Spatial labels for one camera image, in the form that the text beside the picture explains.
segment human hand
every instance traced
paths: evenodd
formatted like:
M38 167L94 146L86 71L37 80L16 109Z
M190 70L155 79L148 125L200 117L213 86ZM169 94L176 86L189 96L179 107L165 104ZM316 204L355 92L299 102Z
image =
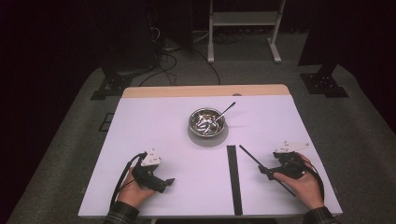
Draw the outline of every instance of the human hand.
M134 176L132 175L133 169L134 168L131 168L129 170L123 181L117 201L128 203L132 207L137 208L143 201L153 195L155 190L140 187L139 184L134 181Z
M303 161L305 161L305 165L312 169L312 165L310 164L311 161L304 155L300 153L298 154L301 156ZM274 178L286 183L294 189L297 197L309 210L324 206L318 181L309 172L305 172L305 174L299 179L293 179L281 173L274 173Z

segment sleeve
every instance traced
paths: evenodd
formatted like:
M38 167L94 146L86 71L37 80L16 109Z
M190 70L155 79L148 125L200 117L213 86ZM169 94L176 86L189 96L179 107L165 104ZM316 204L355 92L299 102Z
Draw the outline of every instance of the sleeve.
M139 210L123 202L115 202L106 216L104 224L134 223Z
M304 224L340 224L327 207L313 209L304 215Z

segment spoon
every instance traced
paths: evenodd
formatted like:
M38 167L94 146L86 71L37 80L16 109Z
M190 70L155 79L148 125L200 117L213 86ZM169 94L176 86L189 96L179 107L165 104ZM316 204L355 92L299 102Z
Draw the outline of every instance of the spoon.
M207 126L207 128L204 130L204 134L207 134L207 132L208 132L209 129L210 129L210 125L211 125L212 123L216 123L216 121L218 121L218 119L221 119L221 118L225 115L225 113L226 113L231 107L233 107L234 105L235 105L235 102L233 102L230 106L228 106L228 108L225 109L224 112L222 112L222 113L220 114L220 116L218 116L215 120L213 120L211 123L209 123L209 125Z

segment metal bowl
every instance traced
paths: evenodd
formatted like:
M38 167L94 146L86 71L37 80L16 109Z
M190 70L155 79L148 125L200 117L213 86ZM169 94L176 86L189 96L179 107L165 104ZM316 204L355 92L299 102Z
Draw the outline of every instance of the metal bowl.
M221 113L213 108L201 108L193 112L189 119L189 127L193 133L202 137L213 137L221 133L224 129L225 119Z

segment white tabletop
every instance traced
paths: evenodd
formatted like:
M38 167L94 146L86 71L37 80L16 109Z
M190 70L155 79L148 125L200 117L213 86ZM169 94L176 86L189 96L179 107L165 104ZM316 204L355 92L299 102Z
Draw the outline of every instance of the white tabletop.
M190 114L201 107L225 115L228 132L213 143L191 137ZM259 172L244 146L268 168L279 166L273 151L285 140L309 143L300 150L317 168L325 186L325 204L342 210L314 144L290 95L121 98L78 215L104 217L125 164L154 148L163 163L154 172L175 178L164 193L141 207L141 217L233 217L233 196L227 146L236 145L243 216L282 217L306 213L306 208L277 182Z

